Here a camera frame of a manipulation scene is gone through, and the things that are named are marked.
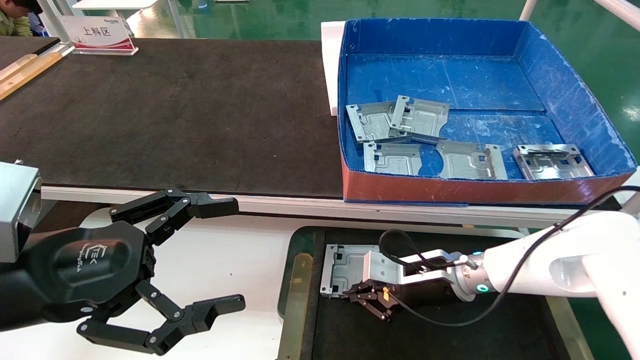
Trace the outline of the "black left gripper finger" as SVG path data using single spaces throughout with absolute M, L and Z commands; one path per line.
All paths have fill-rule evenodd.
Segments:
M 151 332 L 125 326 L 110 325 L 112 311 L 96 312 L 77 327 L 85 340 L 99 346 L 164 356 L 183 338 L 209 331 L 217 317 L 242 312 L 246 308 L 241 294 L 195 301 L 180 308 L 173 300 L 142 280 L 135 285 L 135 293 L 164 318 L 164 323 Z
M 210 219 L 238 215 L 239 203 L 233 197 L 213 199 L 207 193 L 186 193 L 165 189 L 122 203 L 110 210 L 113 223 L 135 225 L 155 218 L 144 230 L 146 243 L 160 246 L 190 219 Z

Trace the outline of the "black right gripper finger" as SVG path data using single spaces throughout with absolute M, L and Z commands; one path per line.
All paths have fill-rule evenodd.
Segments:
M 389 322 L 393 314 L 393 307 L 396 306 L 396 301 L 393 299 L 389 299 L 389 301 L 385 299 L 361 299 L 361 305 L 380 321 Z
M 390 297 L 384 295 L 385 289 L 389 290 L 389 284 L 384 282 L 361 282 L 352 285 L 349 289 L 349 300 L 359 301 L 388 301 Z

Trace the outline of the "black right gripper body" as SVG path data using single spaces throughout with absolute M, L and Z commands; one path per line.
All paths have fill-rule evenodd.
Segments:
M 391 285 L 389 303 L 399 305 L 401 302 L 407 306 L 439 306 L 461 303 L 462 299 L 455 294 L 450 281 L 436 278 Z

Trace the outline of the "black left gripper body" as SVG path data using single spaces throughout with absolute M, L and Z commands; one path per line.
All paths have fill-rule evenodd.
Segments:
M 124 221 L 39 234 L 25 249 L 29 279 L 46 322 L 94 313 L 119 316 L 140 300 L 135 287 L 153 275 L 146 235 Z

